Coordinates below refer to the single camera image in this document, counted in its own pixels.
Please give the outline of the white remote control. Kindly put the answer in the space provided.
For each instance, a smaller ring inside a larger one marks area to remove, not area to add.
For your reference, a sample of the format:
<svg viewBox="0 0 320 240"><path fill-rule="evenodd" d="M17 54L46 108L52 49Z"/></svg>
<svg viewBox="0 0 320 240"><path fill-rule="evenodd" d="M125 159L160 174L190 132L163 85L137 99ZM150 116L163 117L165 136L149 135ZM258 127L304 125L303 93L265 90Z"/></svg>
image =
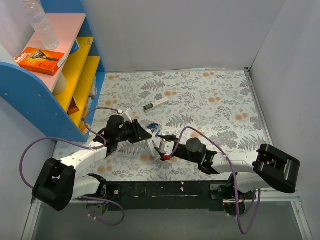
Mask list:
<svg viewBox="0 0 320 240"><path fill-rule="evenodd" d="M151 138L147 139L145 141L145 145L146 145L146 148L148 149L150 155L155 158L158 155L158 152L153 145L152 139Z"/></svg>

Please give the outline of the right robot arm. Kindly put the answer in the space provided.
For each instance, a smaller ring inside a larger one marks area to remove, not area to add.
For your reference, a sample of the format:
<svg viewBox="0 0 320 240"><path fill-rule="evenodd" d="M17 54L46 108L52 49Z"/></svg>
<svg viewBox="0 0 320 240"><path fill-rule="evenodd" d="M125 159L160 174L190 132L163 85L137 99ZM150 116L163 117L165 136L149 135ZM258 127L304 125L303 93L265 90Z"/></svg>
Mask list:
<svg viewBox="0 0 320 240"><path fill-rule="evenodd" d="M181 144L175 135L166 135L154 149L163 161L169 156L186 160L197 164L207 175L236 172L236 181L226 186L227 195L232 199L258 189L273 188L286 194L296 191L300 161L270 144L226 157L220 151L209 150L196 137Z"/></svg>

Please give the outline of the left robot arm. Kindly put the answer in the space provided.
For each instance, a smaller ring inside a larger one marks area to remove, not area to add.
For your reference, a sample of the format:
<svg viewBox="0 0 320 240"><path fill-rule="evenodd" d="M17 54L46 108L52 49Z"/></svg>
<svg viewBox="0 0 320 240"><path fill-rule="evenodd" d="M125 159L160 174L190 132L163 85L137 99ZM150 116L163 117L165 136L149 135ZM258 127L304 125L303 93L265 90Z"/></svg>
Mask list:
<svg viewBox="0 0 320 240"><path fill-rule="evenodd" d="M107 181L94 173L83 177L79 174L115 152L119 143L136 144L152 137L152 132L137 120L126 121L120 115L112 115L87 149L62 159L51 157L45 161L32 196L56 211L63 210L71 200L85 196L101 200L108 192Z"/></svg>

